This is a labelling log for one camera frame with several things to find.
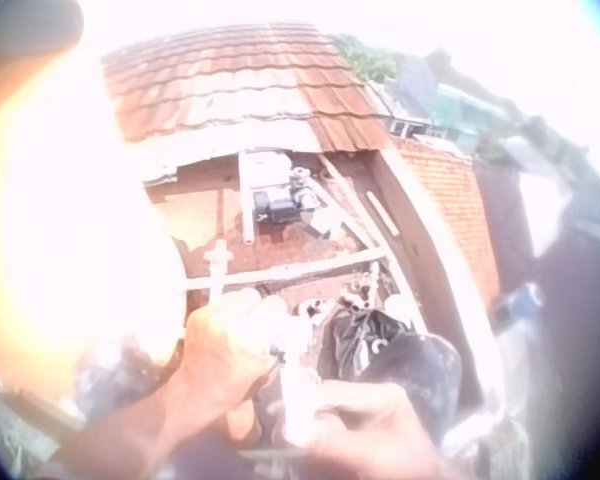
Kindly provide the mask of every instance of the green foliage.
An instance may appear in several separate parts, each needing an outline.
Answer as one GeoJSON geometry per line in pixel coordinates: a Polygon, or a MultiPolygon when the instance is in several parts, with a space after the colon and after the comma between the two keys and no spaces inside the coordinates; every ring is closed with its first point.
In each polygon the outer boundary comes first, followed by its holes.
{"type": "Polygon", "coordinates": [[[385,78],[397,78],[400,65],[408,58],[404,53],[369,47],[353,35],[332,38],[353,72],[363,81],[384,82],[385,78]]]}

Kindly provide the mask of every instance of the red brick wall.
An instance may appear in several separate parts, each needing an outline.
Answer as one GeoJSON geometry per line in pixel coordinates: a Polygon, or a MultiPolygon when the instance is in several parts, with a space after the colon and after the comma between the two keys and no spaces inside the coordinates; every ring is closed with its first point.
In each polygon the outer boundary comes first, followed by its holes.
{"type": "Polygon", "coordinates": [[[413,140],[404,140],[398,147],[442,211],[489,306],[500,293],[500,281],[471,162],[413,140]]]}

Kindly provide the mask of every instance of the sky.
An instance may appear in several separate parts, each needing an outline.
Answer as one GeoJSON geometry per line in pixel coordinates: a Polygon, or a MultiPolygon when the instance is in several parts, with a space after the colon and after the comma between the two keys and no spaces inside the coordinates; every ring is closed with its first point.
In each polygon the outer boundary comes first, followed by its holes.
{"type": "Polygon", "coordinates": [[[100,53],[194,28],[302,20],[456,68],[590,147],[600,172],[600,2],[595,0],[82,0],[100,53]]]}

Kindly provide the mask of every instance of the terracotta roof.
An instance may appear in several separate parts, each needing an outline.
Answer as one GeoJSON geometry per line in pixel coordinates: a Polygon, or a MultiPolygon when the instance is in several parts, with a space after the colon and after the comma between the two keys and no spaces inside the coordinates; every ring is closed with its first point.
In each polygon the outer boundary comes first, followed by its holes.
{"type": "Polygon", "coordinates": [[[364,83],[309,25],[198,30],[103,64],[126,140],[186,131],[172,136],[181,146],[195,140],[180,164],[257,147],[354,152],[391,143],[364,83]]]}

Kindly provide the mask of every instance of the hand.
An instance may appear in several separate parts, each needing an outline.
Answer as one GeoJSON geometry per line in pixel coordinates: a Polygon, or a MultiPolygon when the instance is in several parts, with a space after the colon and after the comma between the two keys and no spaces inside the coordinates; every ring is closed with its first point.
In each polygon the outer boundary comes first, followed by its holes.
{"type": "Polygon", "coordinates": [[[438,479],[438,454],[404,389],[396,384],[328,381],[312,455],[372,479],[438,479]]]}
{"type": "Polygon", "coordinates": [[[169,381],[177,403],[170,408],[211,422],[250,398],[275,362],[269,345],[286,314],[280,297],[262,300],[253,289],[193,312],[182,364],[169,381]]]}

